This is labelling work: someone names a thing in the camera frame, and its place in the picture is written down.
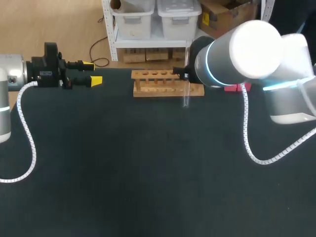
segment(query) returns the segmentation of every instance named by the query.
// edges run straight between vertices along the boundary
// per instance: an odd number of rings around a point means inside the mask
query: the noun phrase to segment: white robotic arm
[[[316,79],[301,34],[281,37],[267,22],[248,21],[217,40],[193,42],[189,71],[191,82],[206,86],[260,84],[276,123],[316,119]]]
[[[8,79],[6,71],[0,66],[0,143],[11,136]]]

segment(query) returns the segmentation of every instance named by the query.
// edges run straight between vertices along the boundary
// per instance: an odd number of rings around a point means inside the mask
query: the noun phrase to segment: white shelf
[[[196,38],[207,36],[197,29]],[[186,47],[186,40],[167,40],[163,37],[162,21],[160,17],[152,19],[152,37],[150,39],[122,39],[119,32],[114,42],[116,48],[177,48]]]

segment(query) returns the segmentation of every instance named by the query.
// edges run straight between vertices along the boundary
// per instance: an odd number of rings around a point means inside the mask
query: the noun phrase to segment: cardboard box
[[[257,0],[200,0],[199,27],[217,39],[240,24],[256,18]]]

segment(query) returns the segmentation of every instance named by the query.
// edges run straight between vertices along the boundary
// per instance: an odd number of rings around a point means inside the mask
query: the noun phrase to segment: black table
[[[38,162],[0,184],[2,237],[297,237],[316,234],[315,138],[270,166],[242,141],[240,93],[133,98],[130,70],[97,70],[104,84],[31,88],[22,108]],[[262,159],[315,122],[281,126],[262,90],[249,96],[249,141]],[[0,145],[0,177],[29,167],[16,107]]]

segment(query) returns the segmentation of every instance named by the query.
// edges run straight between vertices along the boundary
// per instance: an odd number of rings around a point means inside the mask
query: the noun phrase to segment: coiled cable
[[[246,148],[246,151],[247,151],[248,155],[257,164],[268,165],[268,164],[272,164],[272,163],[280,160],[281,158],[283,158],[284,156],[289,154],[291,151],[293,151],[295,148],[300,146],[303,142],[307,141],[313,135],[316,134],[316,128],[314,128],[313,130],[311,130],[310,132],[305,134],[303,137],[298,139],[296,142],[294,142],[292,145],[287,147],[284,151],[280,152],[278,155],[276,155],[275,157],[273,157],[271,159],[260,160],[260,159],[256,158],[255,155],[252,153],[252,150],[250,148],[249,141],[248,141],[248,113],[249,113],[248,94],[247,94],[247,90],[246,90],[245,85],[241,84],[240,86],[241,86],[242,95],[243,95],[243,101],[244,101],[243,141],[244,141],[244,145],[245,145],[245,148]]]
[[[25,179],[26,177],[28,177],[30,175],[30,173],[33,171],[34,167],[35,167],[35,164],[36,164],[36,149],[35,149],[35,144],[34,144],[34,141],[33,141],[33,138],[32,138],[32,135],[30,133],[30,130],[29,130],[29,127],[28,125],[26,124],[25,122],[25,119],[24,119],[24,116],[23,116],[23,112],[22,112],[22,108],[21,108],[21,98],[22,98],[22,95],[24,93],[24,91],[30,87],[33,87],[33,86],[37,86],[38,85],[38,82],[37,81],[33,81],[33,82],[30,82],[26,85],[24,85],[19,94],[18,94],[18,98],[17,98],[17,101],[16,101],[16,107],[18,109],[18,113],[19,113],[19,117],[20,117],[20,120],[22,122],[22,125],[24,127],[24,130],[26,132],[26,135],[28,136],[28,139],[29,139],[29,142],[30,142],[30,145],[31,145],[31,149],[32,149],[32,163],[31,163],[31,166],[30,168],[28,169],[28,171],[26,171],[25,174],[21,175],[20,177],[18,178],[15,178],[15,179],[0,179],[0,183],[16,183],[18,181],[21,181],[23,179]]]

